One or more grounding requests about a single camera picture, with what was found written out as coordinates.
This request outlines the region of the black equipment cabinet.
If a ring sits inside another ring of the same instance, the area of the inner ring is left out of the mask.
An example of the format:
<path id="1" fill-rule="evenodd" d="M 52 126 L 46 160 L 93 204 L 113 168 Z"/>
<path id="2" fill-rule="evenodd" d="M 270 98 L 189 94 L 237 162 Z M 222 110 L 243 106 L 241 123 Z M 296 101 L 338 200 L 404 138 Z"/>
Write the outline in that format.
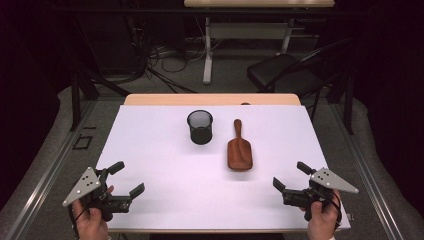
<path id="1" fill-rule="evenodd" d="M 122 16 L 93 14 L 78 19 L 103 74 L 129 75 L 139 70 L 132 35 Z"/>

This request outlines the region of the black folding chair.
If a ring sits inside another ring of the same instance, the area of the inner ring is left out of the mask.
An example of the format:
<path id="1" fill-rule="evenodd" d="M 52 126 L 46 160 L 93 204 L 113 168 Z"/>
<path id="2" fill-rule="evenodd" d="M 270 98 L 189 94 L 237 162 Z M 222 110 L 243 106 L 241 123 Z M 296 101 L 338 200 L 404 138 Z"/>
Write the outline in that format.
<path id="1" fill-rule="evenodd" d="M 343 39 L 320 47 L 300 59 L 281 54 L 247 68 L 248 79 L 260 93 L 291 93 L 299 99 L 314 95 L 310 119 L 315 117 L 322 89 L 341 78 L 343 66 L 336 66 L 339 58 L 351 48 L 353 40 Z"/>

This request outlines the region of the grey metal floor rail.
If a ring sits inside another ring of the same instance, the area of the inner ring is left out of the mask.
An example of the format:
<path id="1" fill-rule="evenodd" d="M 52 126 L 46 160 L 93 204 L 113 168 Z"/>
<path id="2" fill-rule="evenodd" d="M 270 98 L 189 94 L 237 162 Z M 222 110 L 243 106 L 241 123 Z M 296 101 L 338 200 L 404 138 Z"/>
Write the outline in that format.
<path id="1" fill-rule="evenodd" d="M 347 142 L 348 148 L 353 156 L 353 159 L 356 164 L 357 171 L 361 177 L 361 180 L 364 184 L 364 187 L 367 191 L 367 194 L 370 198 L 370 201 L 376 211 L 376 214 L 381 222 L 381 225 L 388 237 L 388 240 L 404 240 L 404 237 L 394 220 L 393 214 L 390 211 L 387 201 L 382 195 L 377 182 L 372 175 L 372 172 L 365 161 L 365 157 L 358 145 L 358 142 L 354 135 L 351 135 L 346 129 L 343 121 L 343 113 L 340 107 L 336 104 L 329 105 L 337 125 L 340 128 L 340 131 Z"/>
<path id="2" fill-rule="evenodd" d="M 52 129 L 23 180 L 6 206 L 0 211 L 0 240 L 22 240 L 24 238 L 64 166 L 82 125 L 90 117 L 95 105 L 96 102 L 91 100 L 84 103 L 81 120 L 71 131 L 71 101 L 63 100 L 61 102 Z"/>

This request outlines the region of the black metal stand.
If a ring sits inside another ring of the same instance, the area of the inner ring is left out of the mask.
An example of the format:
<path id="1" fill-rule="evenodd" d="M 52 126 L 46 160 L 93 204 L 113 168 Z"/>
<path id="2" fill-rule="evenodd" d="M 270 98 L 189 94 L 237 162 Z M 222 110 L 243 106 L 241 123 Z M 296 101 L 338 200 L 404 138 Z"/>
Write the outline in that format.
<path id="1" fill-rule="evenodd" d="M 331 104 L 339 103 L 341 98 L 344 98 L 343 108 L 343 125 L 347 132 L 352 135 L 352 108 L 354 97 L 354 78 L 349 73 L 343 73 L 337 76 L 333 82 L 329 93 L 327 94 L 327 101 Z"/>
<path id="2" fill-rule="evenodd" d="M 80 103 L 80 94 L 83 95 L 90 101 L 95 101 L 99 98 L 100 94 L 95 87 L 95 84 L 106 86 L 110 90 L 118 93 L 121 96 L 128 96 L 129 91 L 117 86 L 111 81 L 104 78 L 94 70 L 90 70 L 86 67 L 80 67 L 74 72 L 71 78 L 71 99 L 72 99 L 72 126 L 71 131 L 74 131 L 82 120 L 82 111 Z"/>

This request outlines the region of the black horizontal crossbar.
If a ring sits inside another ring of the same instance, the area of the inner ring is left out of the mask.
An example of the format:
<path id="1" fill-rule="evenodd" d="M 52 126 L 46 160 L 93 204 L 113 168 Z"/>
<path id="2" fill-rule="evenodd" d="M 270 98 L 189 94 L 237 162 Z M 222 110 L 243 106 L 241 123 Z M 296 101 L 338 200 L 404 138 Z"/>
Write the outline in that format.
<path id="1" fill-rule="evenodd" d="M 366 11 L 338 11 L 334 9 L 294 10 L 294 9 L 247 9 L 247 8 L 180 8 L 180 9 L 82 9 L 52 8 L 57 13 L 67 14 L 122 14 L 146 16 L 249 16 L 259 14 L 265 17 L 287 16 L 300 18 L 356 18 L 368 17 Z"/>

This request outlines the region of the white-framed desk with wooden top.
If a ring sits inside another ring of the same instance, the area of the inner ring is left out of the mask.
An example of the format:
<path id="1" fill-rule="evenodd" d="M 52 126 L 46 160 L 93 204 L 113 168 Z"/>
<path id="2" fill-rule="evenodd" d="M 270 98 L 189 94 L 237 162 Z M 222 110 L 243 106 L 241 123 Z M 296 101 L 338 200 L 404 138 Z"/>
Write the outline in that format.
<path id="1" fill-rule="evenodd" d="M 331 8 L 334 0 L 184 0 L 184 6 L 189 8 L 247 8 L 247 9 L 277 9 L 277 8 Z M 210 84 L 212 79 L 212 45 L 211 40 L 217 39 L 279 39 L 282 40 L 280 54 L 286 53 L 290 42 L 294 19 L 279 23 L 213 23 L 210 18 L 205 20 L 205 65 L 203 83 Z"/>

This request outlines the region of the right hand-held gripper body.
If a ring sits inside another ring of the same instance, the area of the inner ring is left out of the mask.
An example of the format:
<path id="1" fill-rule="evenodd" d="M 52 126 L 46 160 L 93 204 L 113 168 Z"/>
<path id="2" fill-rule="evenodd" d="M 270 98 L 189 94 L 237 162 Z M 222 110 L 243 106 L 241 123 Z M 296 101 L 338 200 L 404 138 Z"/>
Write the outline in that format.
<path id="1" fill-rule="evenodd" d="M 339 212 L 337 222 L 340 222 L 342 220 L 340 199 L 334 201 L 334 191 L 357 194 L 359 190 L 328 168 L 321 168 L 308 176 L 309 182 L 306 189 L 292 190 L 285 188 L 284 193 L 282 193 L 283 204 L 303 208 L 306 221 L 311 219 L 310 207 L 313 202 L 319 201 L 323 207 L 334 205 Z"/>

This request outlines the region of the black mesh cup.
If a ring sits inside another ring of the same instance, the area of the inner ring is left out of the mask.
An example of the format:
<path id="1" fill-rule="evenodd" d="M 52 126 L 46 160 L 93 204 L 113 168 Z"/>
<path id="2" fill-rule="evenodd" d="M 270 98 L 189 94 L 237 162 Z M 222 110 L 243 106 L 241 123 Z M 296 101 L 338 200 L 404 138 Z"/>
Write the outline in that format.
<path id="1" fill-rule="evenodd" d="M 197 145 L 205 145 L 212 139 L 213 117 L 206 110 L 195 110 L 187 117 L 190 139 Z"/>

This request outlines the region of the brown wooden scoop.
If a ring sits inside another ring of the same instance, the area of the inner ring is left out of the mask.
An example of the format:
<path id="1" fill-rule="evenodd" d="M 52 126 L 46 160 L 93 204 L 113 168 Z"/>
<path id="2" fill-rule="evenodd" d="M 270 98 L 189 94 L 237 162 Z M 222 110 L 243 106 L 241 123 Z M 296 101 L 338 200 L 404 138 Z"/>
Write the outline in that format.
<path id="1" fill-rule="evenodd" d="M 242 121 L 234 120 L 235 138 L 227 144 L 227 166 L 234 171 L 248 171 L 253 167 L 251 144 L 241 136 Z"/>

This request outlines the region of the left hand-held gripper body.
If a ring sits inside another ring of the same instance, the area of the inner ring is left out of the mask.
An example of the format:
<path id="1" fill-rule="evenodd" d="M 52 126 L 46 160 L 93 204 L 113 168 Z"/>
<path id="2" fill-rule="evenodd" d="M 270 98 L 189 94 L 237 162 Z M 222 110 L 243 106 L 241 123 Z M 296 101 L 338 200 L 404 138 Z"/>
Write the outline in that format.
<path id="1" fill-rule="evenodd" d="M 113 218 L 114 213 L 128 213 L 132 200 L 130 196 L 113 196 L 108 192 L 107 169 L 88 167 L 76 181 L 68 196 L 63 201 L 64 207 L 71 207 L 75 200 L 80 200 L 83 207 L 97 208 L 106 222 Z"/>

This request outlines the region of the person's right hand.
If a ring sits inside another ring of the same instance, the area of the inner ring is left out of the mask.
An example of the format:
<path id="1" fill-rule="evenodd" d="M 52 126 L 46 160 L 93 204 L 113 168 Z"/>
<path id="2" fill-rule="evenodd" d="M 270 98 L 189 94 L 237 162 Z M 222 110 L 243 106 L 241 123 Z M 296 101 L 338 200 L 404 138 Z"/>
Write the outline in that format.
<path id="1" fill-rule="evenodd" d="M 334 205 L 323 207 L 319 201 L 311 204 L 311 219 L 308 222 L 309 240 L 334 240 L 338 210 Z"/>

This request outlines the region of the person's left hand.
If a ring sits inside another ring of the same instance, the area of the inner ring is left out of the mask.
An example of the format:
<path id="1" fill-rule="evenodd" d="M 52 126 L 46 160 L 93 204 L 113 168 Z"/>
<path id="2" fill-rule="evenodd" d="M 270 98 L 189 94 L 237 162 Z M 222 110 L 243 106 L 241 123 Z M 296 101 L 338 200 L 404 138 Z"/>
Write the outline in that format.
<path id="1" fill-rule="evenodd" d="M 79 200 L 72 203 L 72 214 L 79 240 L 111 240 L 107 223 L 97 208 L 85 209 Z"/>

